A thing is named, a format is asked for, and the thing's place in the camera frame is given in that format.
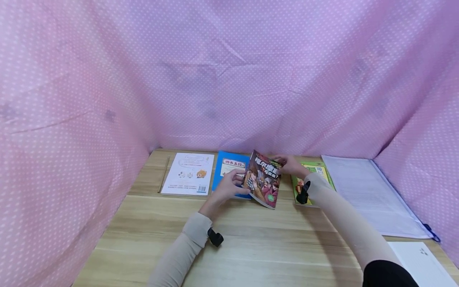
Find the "comic book cover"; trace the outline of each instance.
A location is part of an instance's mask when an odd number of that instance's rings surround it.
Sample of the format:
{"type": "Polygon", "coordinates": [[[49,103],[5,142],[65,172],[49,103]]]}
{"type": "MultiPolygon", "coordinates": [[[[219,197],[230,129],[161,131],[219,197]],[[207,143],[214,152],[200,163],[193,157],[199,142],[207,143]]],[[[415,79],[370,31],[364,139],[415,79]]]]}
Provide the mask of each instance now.
{"type": "Polygon", "coordinates": [[[250,195],[267,208],[276,207],[282,165],[257,151],[253,151],[242,185],[251,190],[250,195]]]}

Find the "sleeve cuff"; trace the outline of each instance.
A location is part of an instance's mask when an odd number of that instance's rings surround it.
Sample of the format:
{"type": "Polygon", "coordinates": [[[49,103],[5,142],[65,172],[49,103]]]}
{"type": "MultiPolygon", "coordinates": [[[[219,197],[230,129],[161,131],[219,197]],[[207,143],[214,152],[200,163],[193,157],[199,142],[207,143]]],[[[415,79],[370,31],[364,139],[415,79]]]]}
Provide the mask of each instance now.
{"type": "Polygon", "coordinates": [[[316,172],[312,172],[304,178],[304,182],[308,182],[308,181],[311,182],[311,185],[309,186],[309,189],[308,189],[309,195],[313,195],[317,192],[320,192],[320,190],[324,188],[329,188],[333,190],[333,188],[325,180],[325,178],[323,178],[321,175],[319,175],[316,172]]]}
{"type": "Polygon", "coordinates": [[[212,227],[212,221],[196,212],[186,222],[182,232],[188,236],[194,243],[204,248],[207,242],[207,231],[212,227]]]}

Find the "blue book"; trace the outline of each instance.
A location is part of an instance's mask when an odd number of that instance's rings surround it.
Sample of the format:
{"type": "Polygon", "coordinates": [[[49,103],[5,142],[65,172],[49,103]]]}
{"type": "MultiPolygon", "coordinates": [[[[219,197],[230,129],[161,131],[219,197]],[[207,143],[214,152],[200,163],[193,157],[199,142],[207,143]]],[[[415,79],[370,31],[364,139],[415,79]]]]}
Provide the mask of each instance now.
{"type": "MultiPolygon", "coordinates": [[[[234,169],[246,169],[249,164],[249,160],[250,157],[243,154],[219,151],[217,165],[215,166],[215,174],[213,176],[212,191],[217,189],[218,184],[226,173],[234,169]]],[[[249,194],[236,194],[235,198],[252,199],[249,194]]]]}

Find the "hand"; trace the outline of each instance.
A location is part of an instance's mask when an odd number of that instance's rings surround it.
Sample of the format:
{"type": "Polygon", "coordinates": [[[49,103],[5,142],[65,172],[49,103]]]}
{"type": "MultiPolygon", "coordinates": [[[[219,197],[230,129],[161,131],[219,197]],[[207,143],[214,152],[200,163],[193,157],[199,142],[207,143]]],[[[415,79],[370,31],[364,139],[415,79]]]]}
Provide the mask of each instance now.
{"type": "Polygon", "coordinates": [[[250,190],[236,185],[242,184],[242,177],[238,174],[246,173],[243,169],[234,169],[225,174],[217,189],[207,198],[199,213],[208,218],[213,217],[220,205],[236,194],[249,194],[250,190]]]}
{"type": "Polygon", "coordinates": [[[311,172],[302,166],[292,155],[278,154],[273,159],[284,165],[277,171],[277,174],[291,174],[304,180],[311,172]]]}

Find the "black wrist band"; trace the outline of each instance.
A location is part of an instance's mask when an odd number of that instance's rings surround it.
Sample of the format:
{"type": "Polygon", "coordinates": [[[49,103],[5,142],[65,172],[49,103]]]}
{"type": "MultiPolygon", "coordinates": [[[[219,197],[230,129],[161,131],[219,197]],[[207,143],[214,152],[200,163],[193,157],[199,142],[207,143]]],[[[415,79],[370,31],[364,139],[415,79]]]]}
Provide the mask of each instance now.
{"type": "Polygon", "coordinates": [[[308,189],[311,186],[311,182],[307,181],[304,183],[303,187],[301,188],[301,193],[298,193],[297,195],[297,201],[300,204],[305,204],[308,202],[308,189]]]}
{"type": "Polygon", "coordinates": [[[207,235],[209,236],[210,243],[212,243],[213,246],[218,247],[222,244],[223,236],[220,233],[215,233],[212,227],[207,231],[207,235]]]}

